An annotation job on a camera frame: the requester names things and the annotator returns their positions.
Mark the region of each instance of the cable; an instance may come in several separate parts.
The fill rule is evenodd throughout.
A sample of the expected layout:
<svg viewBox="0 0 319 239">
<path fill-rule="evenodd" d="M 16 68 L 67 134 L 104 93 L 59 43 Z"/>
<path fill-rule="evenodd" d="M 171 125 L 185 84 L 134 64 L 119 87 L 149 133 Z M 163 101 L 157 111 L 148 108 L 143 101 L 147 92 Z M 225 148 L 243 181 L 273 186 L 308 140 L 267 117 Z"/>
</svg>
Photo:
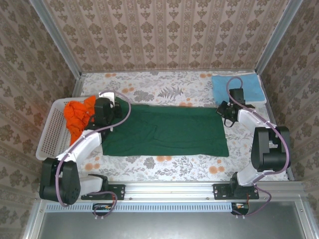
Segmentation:
<svg viewBox="0 0 319 239">
<path fill-rule="evenodd" d="M 101 92 L 100 94 L 103 94 L 103 93 L 108 93 L 108 92 L 112 92 L 112 93 L 116 93 L 120 96 L 122 96 L 126 101 L 127 103 L 129 104 L 129 111 L 127 113 L 127 115 L 125 116 L 125 118 L 123 120 L 121 120 L 120 122 L 118 123 L 115 123 L 113 125 L 109 125 L 109 126 L 106 126 L 106 127 L 103 127 L 103 128 L 99 128 L 99 129 L 96 129 L 94 131 L 91 131 L 89 132 L 88 134 L 86 134 L 84 137 L 80 138 L 79 141 L 75 142 L 74 145 L 72 145 L 72 147 L 70 148 L 70 150 L 67 152 L 67 154 L 65 154 L 65 156 L 61 159 L 61 161 L 59 162 L 58 166 L 57 166 L 57 169 L 56 169 L 56 173 L 55 173 L 55 191 L 56 191 L 56 197 L 58 199 L 58 202 L 60 203 L 61 206 L 63 207 L 68 207 L 69 205 L 68 204 L 64 204 L 63 201 L 62 201 L 62 198 L 61 198 L 61 195 L 60 195 L 60 190 L 59 190 L 59 175 L 60 175 L 60 172 L 61 172 L 61 167 L 62 167 L 62 164 L 63 162 L 69 157 L 69 155 L 72 153 L 72 151 L 83 141 L 85 140 L 88 136 L 96 133 L 96 132 L 100 132 L 100 131 L 103 131 L 103 130 L 106 130 L 106 129 L 109 129 L 109 128 L 112 128 L 112 127 L 116 127 L 116 126 L 119 126 L 121 125 L 122 123 L 124 123 L 128 117 L 130 116 L 131 114 L 131 104 L 130 104 L 130 100 L 129 98 L 127 98 L 125 95 L 119 93 L 119 92 L 116 92 L 116 91 L 103 91 Z"/>
<path fill-rule="evenodd" d="M 248 107 L 242 105 L 241 103 L 239 103 L 238 101 L 236 101 L 236 100 L 230 95 L 230 92 L 229 92 L 229 83 L 230 83 L 232 80 L 234 80 L 234 79 L 240 80 L 240 83 L 241 83 L 240 88 L 242 88 L 242 86 L 243 86 L 243 80 L 242 80 L 240 77 L 234 76 L 234 77 L 230 78 L 229 81 L 228 81 L 227 84 L 226 84 L 226 91 L 227 91 L 227 94 L 228 94 L 229 98 L 230 98 L 235 104 L 239 105 L 239 106 L 242 107 L 243 109 L 245 109 L 245 110 L 249 111 L 250 113 L 254 114 L 254 115 L 255 115 L 257 118 L 259 118 L 263 123 L 265 123 L 267 126 L 269 126 L 269 127 L 275 132 L 275 134 L 277 135 L 277 137 L 280 139 L 280 141 L 282 142 L 282 144 L 283 144 L 283 146 L 284 146 L 284 148 L 285 148 L 285 151 L 286 151 L 286 162 L 285 162 L 284 167 L 283 167 L 280 171 L 278 171 L 278 172 L 266 172 L 264 175 L 262 175 L 262 177 L 258 178 L 255 182 L 253 182 L 254 187 L 255 187 L 257 190 L 259 190 L 259 191 L 261 191 L 261 192 L 264 192 L 264 193 L 266 193 L 266 194 L 269 195 L 269 198 L 268 198 L 268 200 L 264 203 L 264 205 L 262 205 L 262 206 L 261 206 L 259 209 L 257 209 L 256 211 L 254 211 L 254 212 L 252 212 L 252 213 L 249 213 L 249 214 L 246 214 L 246 215 L 242 215 L 240 212 L 238 212 L 238 211 L 236 211 L 236 210 L 233 210 L 233 211 L 234 211 L 235 213 L 237 213 L 239 216 L 241 216 L 241 217 L 244 218 L 244 217 L 252 216 L 252 215 L 258 213 L 259 211 L 261 211 L 265 206 L 267 206 L 267 205 L 269 204 L 269 202 L 270 202 L 270 200 L 271 200 L 271 198 L 272 198 L 272 196 L 271 196 L 271 194 L 270 194 L 269 192 L 267 192 L 266 190 L 263 190 L 263 189 L 257 187 L 256 182 L 259 181 L 260 179 L 262 179 L 262 178 L 263 178 L 264 176 L 266 176 L 266 175 L 279 174 L 279 173 L 284 172 L 284 171 L 288 168 L 288 165 L 289 165 L 289 157 L 290 157 L 290 156 L 289 156 L 288 145 L 287 145 L 285 139 L 284 139 L 284 138 L 281 136 L 281 134 L 276 130 L 276 128 L 273 127 L 273 126 L 269 123 L 268 120 L 265 120 L 265 119 L 264 119 L 261 115 L 259 115 L 256 111 L 253 111 L 253 110 L 251 110 L 250 108 L 248 108 Z"/>
<path fill-rule="evenodd" d="M 114 192 L 111 192 L 111 191 L 104 191 L 104 192 L 97 192 L 97 193 L 89 193 L 89 195 L 101 195 L 101 194 L 112 194 L 112 196 L 115 197 L 115 200 L 114 200 L 114 204 L 113 206 L 111 207 L 111 209 L 107 212 L 107 214 L 103 215 L 103 216 L 98 216 L 96 214 L 96 210 L 97 208 L 101 207 L 101 205 L 97 205 L 95 208 L 94 208 L 94 211 L 93 211 L 93 214 L 95 216 L 95 219 L 98 219 L 98 217 L 100 217 L 101 219 L 107 217 L 114 209 L 115 209 L 115 206 L 118 202 L 118 196 L 114 193 Z"/>
</svg>

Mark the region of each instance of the white plastic basket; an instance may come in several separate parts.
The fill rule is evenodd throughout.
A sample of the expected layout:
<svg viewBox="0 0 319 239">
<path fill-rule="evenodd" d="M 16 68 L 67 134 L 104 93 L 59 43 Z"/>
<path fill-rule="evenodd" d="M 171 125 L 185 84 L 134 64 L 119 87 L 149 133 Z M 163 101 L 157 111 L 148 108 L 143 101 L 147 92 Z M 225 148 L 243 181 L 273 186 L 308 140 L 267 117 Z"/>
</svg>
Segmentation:
<svg viewBox="0 0 319 239">
<path fill-rule="evenodd" d="M 70 101 L 83 103 L 86 98 L 88 97 L 59 99 L 52 104 L 36 149 L 35 156 L 37 159 L 55 158 L 70 146 L 71 134 L 66 128 L 66 120 L 63 115 L 64 107 Z"/>
</svg>

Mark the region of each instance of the wall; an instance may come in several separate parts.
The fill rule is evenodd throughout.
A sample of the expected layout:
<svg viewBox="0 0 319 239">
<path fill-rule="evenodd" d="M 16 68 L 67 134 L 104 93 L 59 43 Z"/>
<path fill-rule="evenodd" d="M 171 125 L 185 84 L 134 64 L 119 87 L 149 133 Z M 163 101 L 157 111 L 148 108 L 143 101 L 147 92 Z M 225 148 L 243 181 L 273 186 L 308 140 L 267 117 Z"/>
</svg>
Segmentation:
<svg viewBox="0 0 319 239">
<path fill-rule="evenodd" d="M 277 124 L 290 129 L 292 170 L 319 217 L 319 1 L 304 0 L 262 73 Z"/>
<path fill-rule="evenodd" d="M 253 69 L 288 0 L 44 0 L 82 72 Z"/>
<path fill-rule="evenodd" d="M 33 204 L 35 151 L 52 102 L 74 78 L 28 0 L 0 1 L 0 238 L 18 238 Z"/>
</svg>

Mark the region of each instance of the floral tablecloth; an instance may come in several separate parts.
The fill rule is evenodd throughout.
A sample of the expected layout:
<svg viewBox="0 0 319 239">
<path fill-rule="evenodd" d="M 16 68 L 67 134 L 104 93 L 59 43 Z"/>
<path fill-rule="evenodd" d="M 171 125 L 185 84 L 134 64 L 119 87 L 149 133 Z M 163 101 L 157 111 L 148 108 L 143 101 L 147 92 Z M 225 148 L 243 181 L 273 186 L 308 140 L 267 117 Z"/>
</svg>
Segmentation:
<svg viewBox="0 0 319 239">
<path fill-rule="evenodd" d="M 212 92 L 212 74 L 216 72 L 90 73 L 83 76 L 82 96 L 96 95 L 109 89 L 124 93 L 133 103 L 217 107 Z M 264 104 L 254 106 L 263 117 L 269 118 Z M 224 128 L 229 157 L 110 157 L 104 156 L 102 147 L 98 147 L 80 165 L 80 174 L 102 174 L 111 181 L 228 181 L 235 171 L 240 171 L 249 163 L 253 135 L 239 123 L 232 128 Z M 287 179 L 285 173 L 265 178 Z"/>
</svg>

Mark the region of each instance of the leaf pattern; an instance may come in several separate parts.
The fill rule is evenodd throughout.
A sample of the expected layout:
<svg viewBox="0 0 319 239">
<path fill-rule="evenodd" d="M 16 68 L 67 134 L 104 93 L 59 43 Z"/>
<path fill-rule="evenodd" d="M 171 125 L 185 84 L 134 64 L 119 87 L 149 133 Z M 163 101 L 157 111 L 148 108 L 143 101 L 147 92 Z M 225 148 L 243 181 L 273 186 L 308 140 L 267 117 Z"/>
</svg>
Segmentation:
<svg viewBox="0 0 319 239">
<path fill-rule="evenodd" d="M 97 94 L 102 89 L 115 89 L 132 103 L 161 106 L 216 107 L 212 94 L 213 74 L 231 72 L 127 72 L 88 73 L 82 95 Z M 257 111 L 268 118 L 263 104 Z M 102 147 L 95 149 L 79 172 L 106 175 L 111 181 L 227 181 L 235 171 L 243 169 L 250 159 L 252 134 L 243 125 L 224 128 L 230 156 L 104 156 Z M 99 164 L 98 168 L 86 165 Z M 286 180 L 285 173 L 266 180 Z"/>
</svg>

